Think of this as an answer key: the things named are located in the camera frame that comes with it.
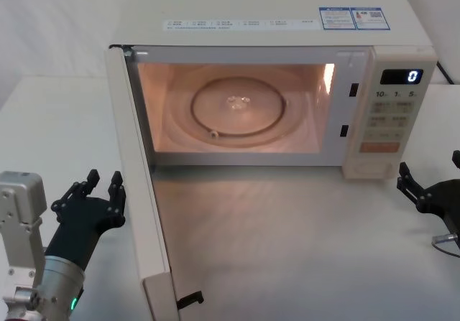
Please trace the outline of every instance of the warning label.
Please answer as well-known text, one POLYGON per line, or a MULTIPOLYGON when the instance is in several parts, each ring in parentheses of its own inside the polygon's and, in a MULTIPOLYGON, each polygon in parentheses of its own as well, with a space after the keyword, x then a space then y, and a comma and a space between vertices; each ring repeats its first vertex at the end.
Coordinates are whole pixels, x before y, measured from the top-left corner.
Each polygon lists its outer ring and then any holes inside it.
POLYGON ((320 7, 325 30, 356 30, 349 7, 320 7))
POLYGON ((316 19, 169 19, 163 22, 163 30, 192 32, 320 30, 316 19))
POLYGON ((390 30, 381 8, 352 7, 350 10, 358 30, 390 30))

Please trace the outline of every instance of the white microwave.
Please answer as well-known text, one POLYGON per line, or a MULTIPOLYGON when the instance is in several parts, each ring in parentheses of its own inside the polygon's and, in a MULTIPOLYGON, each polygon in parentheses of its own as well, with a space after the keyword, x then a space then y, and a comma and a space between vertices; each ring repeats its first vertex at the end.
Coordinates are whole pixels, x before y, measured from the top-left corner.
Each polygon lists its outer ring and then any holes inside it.
POLYGON ((178 320, 178 297, 153 167, 338 166, 345 178, 393 177, 436 61, 406 0, 128 0, 106 64, 156 320, 178 320))

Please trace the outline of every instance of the robotic hand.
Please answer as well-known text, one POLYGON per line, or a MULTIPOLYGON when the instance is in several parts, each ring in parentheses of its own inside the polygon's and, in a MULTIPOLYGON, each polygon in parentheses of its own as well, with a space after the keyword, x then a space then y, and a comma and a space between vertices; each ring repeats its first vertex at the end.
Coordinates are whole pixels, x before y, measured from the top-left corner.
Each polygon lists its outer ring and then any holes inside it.
MULTIPOLYGON (((452 162, 460 169, 459 150, 454 151, 452 162)), ((443 253, 460 258, 460 255, 437 246, 455 241, 460 248, 460 180, 439 182, 425 189, 414 180, 408 165, 402 162, 397 188, 415 204, 418 212, 437 215, 446 224, 449 234, 433 237, 431 245, 443 253)))
POLYGON ((6 320, 67 321, 83 293, 85 268, 100 236, 124 225, 126 195, 120 172, 109 187, 110 200, 88 197, 97 170, 75 182, 51 210, 60 223, 43 254, 39 226, 46 210, 37 174, 0 174, 0 231, 9 262, 4 301, 6 320))

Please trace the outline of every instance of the digital display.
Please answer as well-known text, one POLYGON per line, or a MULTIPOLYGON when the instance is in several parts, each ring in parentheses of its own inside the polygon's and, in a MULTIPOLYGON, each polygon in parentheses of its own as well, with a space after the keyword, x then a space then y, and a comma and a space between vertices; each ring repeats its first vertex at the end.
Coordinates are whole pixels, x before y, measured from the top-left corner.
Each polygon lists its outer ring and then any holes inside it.
POLYGON ((380 84, 419 84, 423 70, 384 70, 380 84))

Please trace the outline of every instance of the turntable ring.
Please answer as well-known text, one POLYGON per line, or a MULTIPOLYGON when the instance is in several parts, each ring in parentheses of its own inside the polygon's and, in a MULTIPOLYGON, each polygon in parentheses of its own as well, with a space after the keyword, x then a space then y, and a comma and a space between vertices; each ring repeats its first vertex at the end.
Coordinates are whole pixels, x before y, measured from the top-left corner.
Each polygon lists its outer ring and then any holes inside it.
POLYGON ((212 80, 190 103, 198 125, 220 137, 248 137, 273 128, 283 117, 286 102, 276 88, 256 78, 212 80))

